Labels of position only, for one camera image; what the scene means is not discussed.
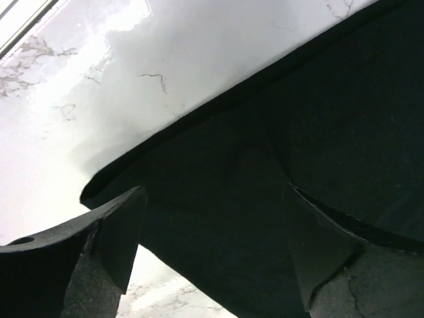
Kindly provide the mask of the black t shirt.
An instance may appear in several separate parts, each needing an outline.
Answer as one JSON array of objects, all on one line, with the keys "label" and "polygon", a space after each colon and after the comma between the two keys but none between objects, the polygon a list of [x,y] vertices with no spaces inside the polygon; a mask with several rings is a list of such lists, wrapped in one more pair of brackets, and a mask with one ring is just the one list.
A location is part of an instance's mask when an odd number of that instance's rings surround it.
[{"label": "black t shirt", "polygon": [[423,243],[423,2],[377,1],[100,170],[146,190],[140,243],[239,317],[311,317],[283,190]]}]

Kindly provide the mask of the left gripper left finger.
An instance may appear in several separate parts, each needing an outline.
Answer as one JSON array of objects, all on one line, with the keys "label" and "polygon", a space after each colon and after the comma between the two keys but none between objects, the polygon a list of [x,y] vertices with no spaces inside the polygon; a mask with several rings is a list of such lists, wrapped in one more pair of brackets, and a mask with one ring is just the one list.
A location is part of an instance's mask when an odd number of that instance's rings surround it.
[{"label": "left gripper left finger", "polygon": [[1,246],[2,317],[115,317],[127,292],[147,194],[134,187]]}]

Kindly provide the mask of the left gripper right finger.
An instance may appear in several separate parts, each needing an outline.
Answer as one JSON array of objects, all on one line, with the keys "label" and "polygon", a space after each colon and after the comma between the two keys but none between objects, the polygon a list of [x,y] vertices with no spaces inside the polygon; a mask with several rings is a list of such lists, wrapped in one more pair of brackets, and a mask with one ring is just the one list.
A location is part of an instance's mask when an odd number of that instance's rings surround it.
[{"label": "left gripper right finger", "polygon": [[311,317],[422,317],[423,243],[346,215],[288,184],[288,242]]}]

